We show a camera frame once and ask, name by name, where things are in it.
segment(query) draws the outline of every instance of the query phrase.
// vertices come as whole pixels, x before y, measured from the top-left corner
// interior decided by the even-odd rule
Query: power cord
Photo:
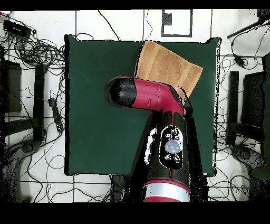
[[[253,68],[246,68],[246,66],[248,65],[248,63],[245,64],[245,62],[244,62],[244,60],[242,59],[242,57],[236,55],[236,54],[234,53],[234,51],[233,51],[234,41],[235,41],[235,39],[236,39],[237,37],[239,37],[239,36],[241,36],[241,35],[243,35],[243,34],[245,34],[245,33],[248,33],[248,32],[250,32],[250,31],[252,31],[252,30],[256,30],[256,29],[258,29],[259,27],[266,26],[266,25],[269,25],[269,27],[268,27],[268,29],[265,31],[265,33],[264,33],[264,35],[263,35],[263,37],[262,37],[262,39],[261,39],[261,41],[260,41],[259,47],[258,47],[258,49],[257,49],[257,51],[256,51],[256,53],[255,53],[255,55],[254,55],[254,57],[253,57],[253,58],[254,58],[254,61],[256,62],[256,65],[255,65]],[[270,29],[270,22],[268,22],[268,23],[266,23],[266,24],[263,24],[263,25],[256,26],[255,28],[252,28],[252,29],[250,29],[250,30],[248,30],[248,31],[246,31],[246,32],[243,32],[243,33],[241,33],[241,34],[239,34],[239,35],[237,35],[237,36],[234,37],[234,39],[233,39],[233,41],[232,41],[232,43],[231,43],[231,48],[232,48],[232,53],[233,53],[233,56],[234,56],[234,60],[236,61],[236,63],[237,63],[239,66],[241,66],[242,68],[244,68],[244,69],[246,69],[246,70],[251,70],[251,69],[254,69],[254,68],[257,67],[257,65],[258,65],[259,63],[258,63],[258,60],[256,59],[256,55],[257,55],[258,50],[259,50],[259,48],[260,48],[260,46],[261,46],[262,40],[263,40],[265,34],[267,33],[267,31],[268,31],[269,29]]]
[[[153,31],[153,27],[152,27],[151,24],[148,22],[148,13],[149,13],[149,10],[147,10],[147,14],[146,14],[146,22],[147,22],[148,25],[151,27],[151,32],[150,32],[150,35],[149,35],[147,38],[151,37],[152,31]]]
[[[232,181],[233,181],[234,178],[237,178],[237,177],[245,178],[247,181],[250,182],[250,180],[249,180],[247,177],[243,176],[243,175],[235,175],[235,176],[233,176],[233,177],[230,179],[230,191],[231,191],[232,196],[233,196],[233,198],[234,198],[235,201],[237,201],[237,199],[235,198],[233,191],[234,191],[235,193],[240,193],[240,192],[241,192],[241,193],[243,193],[244,195],[246,195],[246,196],[249,197],[249,191],[248,191],[248,188],[245,187],[244,185],[241,186],[241,189],[242,189],[242,190],[240,190],[239,188],[235,188],[235,189],[238,190],[238,192],[236,192],[236,191],[234,190]]]
[[[79,40],[79,39],[78,39],[78,36],[79,36],[79,35],[82,35],[82,34],[83,34],[83,35],[90,36],[90,37],[92,38],[92,40],[94,40],[94,37],[93,37],[92,35],[88,34],[88,33],[78,33],[77,35],[75,35],[76,39]]]
[[[111,24],[109,23],[109,21],[105,18],[105,16],[103,14],[101,14],[100,10],[98,10],[99,14],[106,20],[106,22],[108,23],[108,25],[110,26],[111,30],[114,32],[114,34],[116,35],[118,41],[121,41],[118,37],[118,35],[116,34],[116,32],[114,31],[114,29],[112,28]]]

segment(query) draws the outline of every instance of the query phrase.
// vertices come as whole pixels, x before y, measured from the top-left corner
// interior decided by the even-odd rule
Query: black cable
[[[144,10],[143,10],[143,18],[142,18],[142,41],[144,41]]]
[[[46,163],[47,163],[47,165],[48,165],[48,167],[50,167],[50,168],[52,168],[52,169],[55,169],[55,170],[58,170],[58,169],[61,169],[61,168],[63,168],[63,167],[61,167],[61,168],[55,168],[55,167],[52,167],[51,165],[50,165],[50,163],[51,163],[51,161],[52,161],[52,159],[51,159],[51,161],[48,163],[48,161],[47,161],[47,159],[46,159],[46,153],[45,153],[45,150],[46,150],[46,146],[45,146],[45,148],[44,148],[44,158],[45,158],[45,161],[46,161]]]
[[[248,179],[247,177],[243,176],[243,175],[235,175],[234,177],[232,177],[232,178],[230,179],[230,191],[231,191],[232,196],[233,196],[233,198],[234,198],[235,201],[237,201],[237,199],[235,198],[234,193],[233,193],[232,181],[233,181],[233,179],[236,178],[236,177],[242,177],[242,178],[245,178],[246,180],[249,181],[249,179]]]
[[[229,185],[228,185],[228,183],[229,183],[229,178],[228,178],[228,176],[220,169],[220,168],[218,168],[217,166],[216,166],[216,168],[218,169],[218,170],[220,170],[221,172],[222,172],[222,174],[226,177],[226,179],[227,179],[227,186],[229,187]],[[227,195],[224,195],[224,197],[218,197],[218,196],[216,196],[216,197],[213,197],[213,198],[220,198],[220,199],[228,199],[228,196],[229,196],[229,189],[228,189],[228,194]]]
[[[39,203],[40,201],[42,201],[42,199],[44,199],[46,196],[48,196],[47,193],[49,192],[50,189],[47,191],[47,187],[46,187],[46,195],[44,195],[37,203]]]
[[[219,188],[216,188],[218,191],[220,191],[223,195],[224,195],[224,199],[226,198],[226,199],[228,199],[228,195],[226,196],[223,192],[222,192],[222,190],[220,190]]]
[[[108,25],[110,26],[111,30],[114,32],[114,34],[117,36],[116,32],[113,30],[111,24],[109,23],[109,21],[105,18],[104,15],[101,14],[101,12],[99,11],[99,14],[106,20],[106,22],[108,23]]]
[[[53,141],[57,140],[57,139],[58,139],[58,138],[60,138],[61,136],[62,136],[62,133],[61,133],[61,134],[59,134],[59,135],[58,135],[58,137],[57,137],[57,138],[55,138],[54,140],[51,140],[51,141],[49,141],[49,142],[47,142],[47,143],[45,143],[45,144],[41,145],[40,147],[43,147],[43,146],[45,146],[45,145],[47,145],[47,144],[49,144],[49,143],[51,143],[51,142],[53,142]]]
[[[13,43],[13,40],[14,40],[14,38],[12,38],[11,41],[8,40],[8,42],[7,42],[8,43],[8,47],[7,47],[7,50],[4,52],[4,54],[6,54],[7,52],[9,52],[9,50],[11,49],[11,45]]]
[[[269,25],[269,24],[270,24],[270,22],[268,22],[268,23],[266,23],[266,24],[263,24],[263,25],[256,26],[256,27],[254,27],[254,28],[252,28],[252,29],[250,29],[250,30],[248,30],[248,31],[246,31],[246,32],[240,33],[239,35],[237,35],[237,36],[234,37],[234,39],[233,39],[233,41],[232,41],[232,43],[231,43],[232,53],[233,53],[233,55],[234,55],[234,57],[235,57],[235,60],[237,61],[237,63],[238,63],[240,66],[242,66],[242,68],[244,68],[244,69],[246,69],[246,70],[252,70],[252,69],[256,68],[258,64],[260,64],[260,63],[258,63],[258,60],[256,59],[256,55],[257,55],[257,53],[258,53],[258,51],[259,51],[259,48],[260,48],[260,46],[261,46],[261,43],[262,43],[262,40],[263,40],[265,34],[266,34],[267,31],[270,29],[270,25]],[[242,60],[242,57],[240,57],[240,56],[238,56],[238,55],[236,55],[236,54],[234,53],[234,51],[233,51],[234,41],[235,41],[235,39],[236,39],[237,37],[239,37],[239,36],[241,36],[241,35],[243,35],[243,34],[245,34],[245,33],[248,33],[248,32],[250,32],[250,31],[252,31],[252,30],[256,30],[256,29],[258,29],[259,27],[266,26],[266,25],[269,25],[269,27],[268,27],[268,29],[265,31],[265,33],[264,33],[264,35],[263,35],[263,37],[262,37],[262,39],[261,39],[261,41],[260,41],[259,47],[258,47],[258,49],[257,49],[257,51],[256,51],[256,53],[255,53],[255,55],[254,55],[254,57],[253,57],[254,61],[256,62],[256,65],[255,65],[253,68],[245,68],[244,66],[247,66],[247,65],[248,65],[248,62],[247,62],[247,65],[245,65],[245,64],[244,64],[244,61]]]
[[[62,169],[62,168],[65,167],[65,165],[63,165],[63,166],[60,167],[60,168],[55,168],[55,167],[52,167],[52,166],[50,165],[51,162],[53,161],[53,159],[56,158],[56,157],[58,157],[58,156],[60,156],[60,157],[62,157],[62,158],[65,159],[65,157],[62,156],[62,155],[56,155],[56,156],[52,157],[52,159],[49,161],[49,163],[46,161],[46,163],[48,164],[47,171],[46,171],[46,196],[47,196],[47,198],[48,198],[48,201],[50,200],[50,189],[51,189],[51,185],[50,185],[50,189],[47,190],[47,188],[48,188],[48,186],[49,186],[49,184],[48,184],[48,169],[49,169],[49,167],[51,167],[51,168],[53,168],[53,169],[55,169],[55,170],[59,170],[59,169]]]
[[[42,189],[43,189],[43,184],[42,184],[40,181],[38,181],[36,178],[33,178],[33,177],[31,176],[31,174],[29,173],[29,167],[30,167],[31,162],[32,162],[32,155],[30,156],[30,162],[29,162],[29,165],[28,165],[28,167],[27,167],[27,173],[28,173],[28,175],[29,175],[33,180],[35,180],[36,182],[40,183],[40,185],[41,185],[41,189],[40,189],[39,193],[36,195],[36,197],[35,197],[35,199],[34,199],[34,202],[33,202],[33,203],[35,203],[35,201],[36,201],[36,199],[37,199],[37,196],[41,193],[41,191],[42,191]]]
[[[90,36],[92,38],[92,40],[94,40],[94,37],[88,33],[78,33],[77,35],[75,35],[76,37],[78,37],[79,35],[87,35],[87,36]]]
[[[242,175],[235,175],[235,176],[233,176],[232,177],[232,179],[231,180],[233,180],[234,178],[236,178],[236,177],[238,177],[238,176],[241,176],[241,177],[244,177],[244,178],[246,178],[245,176],[242,176]],[[230,184],[230,186],[216,186],[217,184],[219,184],[219,183],[227,183],[227,184]],[[234,184],[232,184],[232,183],[230,183],[230,182],[228,182],[228,181],[219,181],[219,182],[217,182],[217,183],[215,183],[215,184],[213,184],[212,186],[210,186],[209,188],[226,188],[226,189],[230,189],[231,191],[234,191],[235,193],[243,193],[244,195],[246,195],[246,196],[248,196],[249,197],[249,193],[248,193],[248,189],[249,188],[247,188],[246,186],[244,186],[243,184],[242,184],[242,186],[241,187],[237,187],[236,185],[234,185]]]
[[[150,35],[149,35],[147,38],[151,37],[152,31],[153,31],[153,27],[152,27],[151,24],[148,22],[148,12],[149,12],[149,10],[147,10],[146,22],[147,22],[148,25],[151,27],[151,32],[150,32]]]
[[[50,123],[49,125],[48,125],[48,127],[47,127],[47,130],[48,130],[48,128],[52,125],[52,124],[55,124],[55,122],[52,122],[52,123]],[[46,159],[46,141],[47,141],[47,136],[48,136],[48,132],[46,132],[46,140],[45,140],[45,144],[44,144],[44,158],[45,158],[45,161],[46,161],[46,163],[47,163],[47,165],[50,167],[50,168],[53,168],[53,169],[56,169],[56,168],[54,168],[54,167],[52,167],[52,166],[50,166],[50,163],[48,163],[48,161],[47,161],[47,159]]]
[[[101,197],[101,196],[93,197],[93,196],[90,196],[90,195],[84,193],[84,192],[83,192],[82,190],[80,190],[79,188],[74,188],[74,189],[71,189],[71,190],[69,190],[69,191],[59,192],[59,193],[54,194],[54,195],[50,198],[49,203],[52,202],[52,199],[53,199],[56,195],[58,195],[58,194],[66,194],[66,193],[72,192],[72,191],[74,191],[74,190],[80,191],[80,192],[81,192],[82,194],[84,194],[85,196],[92,198],[92,200],[99,201],[99,202],[103,202],[103,201],[100,201],[100,200],[96,200],[96,198],[99,198],[99,197]]]

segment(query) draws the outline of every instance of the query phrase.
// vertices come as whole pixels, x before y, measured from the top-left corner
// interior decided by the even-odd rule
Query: black stand
[[[247,26],[247,27],[245,27],[245,28],[243,28],[243,29],[229,35],[227,37],[227,39],[232,38],[233,36],[236,36],[236,35],[238,35],[240,33],[243,33],[243,32],[245,32],[245,31],[247,31],[249,29],[252,29],[252,28],[254,28],[256,26],[262,25],[266,20],[270,19],[269,10],[257,10],[257,17],[259,17],[259,19],[258,19],[258,21],[256,23],[253,23],[253,24],[251,24],[251,25],[249,25],[249,26]]]
[[[7,76],[4,64],[4,48],[0,46],[0,83]],[[36,65],[34,108],[32,119],[15,120],[5,122],[5,112],[2,104],[6,104],[7,92],[0,89],[0,162],[1,162],[1,201],[23,202],[20,197],[19,179],[20,170],[24,159],[35,154],[40,149],[44,130],[44,75],[47,69],[44,65]],[[8,150],[4,148],[5,136],[33,129],[33,140],[23,141],[11,146]]]
[[[265,138],[264,131],[261,127],[256,127],[254,125],[237,122],[238,84],[239,84],[239,72],[231,71],[229,75],[229,85],[228,85],[227,128],[226,128],[227,132],[225,136],[226,144],[235,145],[237,134],[246,136],[248,138],[252,138],[261,143]]]

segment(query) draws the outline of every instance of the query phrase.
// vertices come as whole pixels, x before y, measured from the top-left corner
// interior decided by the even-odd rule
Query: wire
[[[50,200],[50,189],[51,189],[51,184],[48,184],[48,169],[49,169],[49,167],[51,167],[51,168],[53,168],[53,169],[55,169],[55,170],[59,170],[59,169],[64,168],[64,165],[63,165],[62,167],[60,167],[60,168],[55,168],[55,167],[50,166],[50,164],[51,164],[51,162],[53,161],[53,159],[56,158],[56,157],[58,157],[58,156],[60,156],[60,157],[62,157],[62,158],[65,159],[65,157],[62,156],[62,155],[56,155],[56,156],[52,157],[52,159],[50,160],[49,163],[46,161],[47,164],[48,164],[47,171],[46,171],[46,196],[47,196],[47,198],[48,198],[48,201]]]
[[[45,161],[46,161],[47,165],[48,165],[50,168],[53,168],[53,169],[55,169],[55,170],[58,170],[58,168],[54,168],[54,167],[50,166],[50,162],[48,163],[48,161],[47,161],[47,159],[46,159],[46,153],[45,153],[45,151],[46,151],[46,144],[44,145],[44,158],[45,158]]]
[[[117,39],[118,39],[118,41],[120,41],[120,39],[119,39],[119,37],[118,37],[118,35],[116,34],[116,32],[113,30],[113,28],[112,28],[112,26],[111,26],[111,24],[109,23],[109,21],[105,18],[105,16],[104,15],[102,15],[101,14],[101,12],[99,11],[99,14],[106,20],[106,22],[108,23],[108,25],[110,26],[110,28],[111,28],[111,30],[114,32],[114,34],[116,35],[116,37],[117,37]]]
[[[51,140],[51,141],[49,141],[49,142],[47,142],[47,143],[41,145],[40,148],[42,148],[43,146],[45,146],[45,145],[47,145],[47,144],[49,144],[49,143],[51,143],[51,142],[54,142],[55,140],[59,139],[61,136],[62,136],[62,134],[59,134],[57,138],[55,138],[54,140]],[[43,157],[44,157],[44,155],[43,155],[39,160],[37,160],[37,161],[29,168],[29,170],[30,170],[35,164],[37,164]]]
[[[95,200],[95,201],[97,201],[97,202],[98,202],[98,201],[99,201],[99,202],[105,202],[105,201],[106,201],[106,200],[104,200],[101,196],[93,197],[93,196],[91,196],[91,195],[88,195],[88,194],[84,193],[84,192],[83,192],[82,190],[80,190],[79,188],[74,188],[74,189],[71,189],[71,190],[69,190],[69,191],[58,192],[58,193],[54,194],[54,195],[50,198],[49,203],[52,202],[52,199],[53,199],[56,195],[58,195],[58,194],[66,194],[66,193],[72,192],[72,191],[74,191],[74,190],[78,190],[78,191],[80,191],[82,194],[84,194],[85,196],[91,198],[91,200],[89,200],[88,202],[90,202],[90,201],[92,201],[92,200]]]
[[[229,178],[228,178],[228,176],[220,169],[220,168],[218,168],[217,166],[216,166],[216,168],[218,169],[218,170],[220,170],[221,172],[222,172],[222,174],[226,177],[226,179],[227,179],[227,186],[229,186],[228,185],[228,183],[229,183]],[[213,197],[213,198],[220,198],[220,199],[228,199],[228,196],[229,196],[229,189],[228,189],[228,193],[227,193],[227,195],[224,195],[224,197]]]
[[[249,179],[248,179],[247,177],[243,176],[243,175],[235,175],[234,177],[232,177],[232,178],[230,179],[230,191],[231,191],[232,196],[233,196],[233,198],[234,198],[235,201],[237,201],[237,199],[235,198],[234,193],[233,193],[234,190],[233,190],[233,188],[232,188],[232,181],[233,181],[233,179],[236,178],[236,177],[242,177],[242,178],[245,178],[246,180],[249,181]],[[247,187],[245,187],[244,185],[242,185],[241,188],[242,188],[242,190],[243,190],[243,189],[246,189],[246,190],[247,190]],[[244,195],[249,196],[248,193],[245,193],[244,191],[240,191],[239,188],[237,188],[237,190],[238,190],[238,193],[242,192]]]
[[[78,34],[75,35],[75,36],[76,36],[76,38],[77,38],[79,35],[82,35],[82,34],[87,35],[87,36],[90,36],[90,37],[92,38],[92,40],[94,40],[94,37],[93,37],[92,35],[88,34],[88,33],[78,33]]]
[[[238,56],[238,55],[236,55],[236,54],[234,53],[234,51],[233,51],[234,41],[235,41],[235,39],[236,39],[237,37],[239,37],[239,36],[241,36],[241,35],[243,35],[243,34],[245,34],[245,33],[248,33],[248,32],[250,32],[250,31],[252,31],[252,30],[256,30],[256,29],[258,29],[259,27],[266,26],[266,25],[269,25],[269,24],[270,24],[270,22],[268,22],[268,23],[266,23],[266,24],[263,24],[263,25],[256,26],[256,27],[254,27],[254,28],[252,28],[252,29],[250,29],[250,30],[248,30],[248,31],[246,31],[246,32],[240,33],[239,35],[235,36],[234,39],[233,39],[233,41],[232,41],[232,43],[231,43],[231,49],[232,49],[233,55],[234,55],[235,57],[241,59],[241,57]],[[254,57],[253,57],[254,61],[256,62],[256,65],[255,65],[253,68],[245,68],[245,67],[243,66],[244,69],[246,69],[246,70],[252,70],[252,69],[256,68],[256,67],[258,66],[258,64],[261,64],[261,63],[258,63],[258,60],[256,59],[256,55],[257,55],[257,53],[258,53],[258,51],[259,51],[259,48],[261,47],[262,40],[263,40],[265,34],[267,33],[267,31],[268,31],[269,29],[270,29],[270,25],[269,25],[269,27],[267,28],[267,30],[265,31],[263,37],[261,38],[261,41],[260,41],[260,43],[259,43],[259,47],[258,47],[258,49],[257,49],[257,51],[256,51],[256,53],[255,53],[255,55],[254,55]]]
[[[27,167],[27,173],[28,173],[28,175],[29,175],[33,180],[35,180],[36,182],[38,182],[38,183],[41,185],[41,189],[40,189],[40,191],[38,192],[38,194],[36,195],[36,197],[35,197],[35,199],[34,199],[34,202],[33,202],[33,203],[35,203],[35,201],[36,201],[36,199],[37,199],[37,196],[41,193],[41,191],[42,191],[42,189],[43,189],[43,184],[42,184],[40,181],[38,181],[36,178],[32,177],[31,174],[29,173],[29,167],[30,167],[31,162],[32,162],[32,155],[30,156],[30,162],[29,162],[29,165],[28,165],[28,167]]]
[[[149,26],[151,26],[151,24],[148,22],[148,12],[149,12],[149,10],[147,10],[146,22],[148,23]],[[151,26],[151,32],[150,32],[150,35],[147,38],[151,37],[152,31],[153,31],[153,27]]]

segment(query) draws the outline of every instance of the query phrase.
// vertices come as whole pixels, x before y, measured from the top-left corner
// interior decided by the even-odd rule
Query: black bar
[[[237,123],[238,112],[238,85],[239,72],[231,71],[228,85],[228,105],[227,105],[227,132],[225,141],[227,145],[235,145],[236,133],[231,130],[231,123]]]
[[[4,48],[0,46],[0,86],[3,80],[2,62],[4,60]],[[5,104],[6,94],[0,89],[0,160],[2,160],[5,144]]]
[[[38,127],[38,119],[21,119],[14,120],[12,122],[5,123],[5,136],[12,135],[18,132],[23,132],[24,130],[28,130],[31,128]]]
[[[247,138],[252,138],[258,142],[263,142],[265,136],[262,128],[246,125],[243,123],[230,123],[230,131],[233,133],[238,133],[244,135]]]
[[[20,102],[22,68],[20,64],[12,61],[3,60],[3,64],[5,66],[5,75],[1,85],[7,94],[5,113],[20,112],[22,110]]]
[[[257,21],[256,23],[253,23],[253,24],[251,24],[251,25],[249,25],[249,26],[247,26],[247,27],[245,27],[245,28],[243,28],[243,29],[241,29],[241,30],[239,30],[239,31],[237,31],[237,32],[235,32],[235,33],[229,35],[229,36],[227,37],[227,39],[229,39],[229,38],[231,38],[231,37],[233,37],[233,36],[236,36],[236,35],[238,35],[238,34],[240,34],[240,33],[243,33],[244,31],[247,31],[247,30],[249,30],[249,29],[252,29],[252,28],[254,28],[254,27],[258,26],[258,25],[260,25],[260,21]]]
[[[35,68],[35,89],[33,118],[38,120],[38,126],[33,128],[34,140],[43,140],[44,128],[44,75],[47,68],[43,64],[37,64]]]

